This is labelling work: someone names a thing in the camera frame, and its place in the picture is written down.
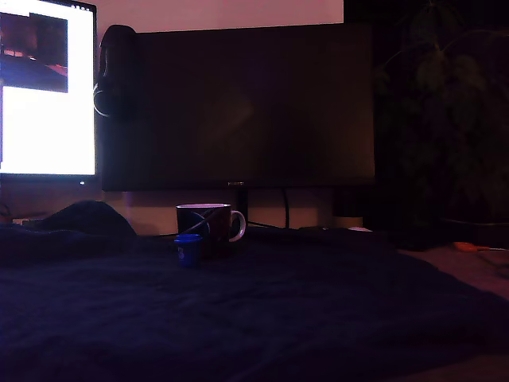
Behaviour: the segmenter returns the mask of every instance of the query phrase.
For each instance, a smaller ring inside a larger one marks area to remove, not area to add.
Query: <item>dark screen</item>
[[[141,33],[138,117],[108,122],[105,190],[374,177],[371,29]]]

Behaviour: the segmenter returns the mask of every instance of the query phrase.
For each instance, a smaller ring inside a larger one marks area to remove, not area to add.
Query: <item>mug handle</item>
[[[230,243],[240,240],[242,238],[242,236],[244,236],[244,233],[246,233],[246,218],[239,211],[231,211],[231,219],[232,220],[235,216],[238,216],[240,219],[240,231],[236,236],[233,236],[232,238],[230,238]]]

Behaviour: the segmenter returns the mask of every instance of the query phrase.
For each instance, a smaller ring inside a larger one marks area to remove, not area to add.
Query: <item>headphones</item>
[[[136,111],[136,32],[112,25],[101,41],[94,108],[102,117],[130,119]]]

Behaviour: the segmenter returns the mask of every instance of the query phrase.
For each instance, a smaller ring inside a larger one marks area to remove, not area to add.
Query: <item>wall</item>
[[[298,25],[343,21],[341,0],[89,0],[98,7],[99,40],[111,24],[137,32]],[[55,212],[75,201],[103,200],[123,214],[138,233],[175,232],[174,206],[180,203],[235,202],[229,191],[171,193],[103,193],[98,183],[46,182],[4,184],[2,200],[16,214]],[[327,189],[289,191],[292,227],[328,224],[331,193]],[[250,220],[283,225],[285,212],[278,190],[250,195]]]

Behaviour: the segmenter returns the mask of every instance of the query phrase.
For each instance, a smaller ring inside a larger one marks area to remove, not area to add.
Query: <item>orange object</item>
[[[455,241],[453,243],[455,249],[458,249],[463,252],[477,252],[477,251],[507,251],[504,248],[490,248],[490,247],[482,247],[480,245],[475,245],[472,243],[463,243],[460,241]]]

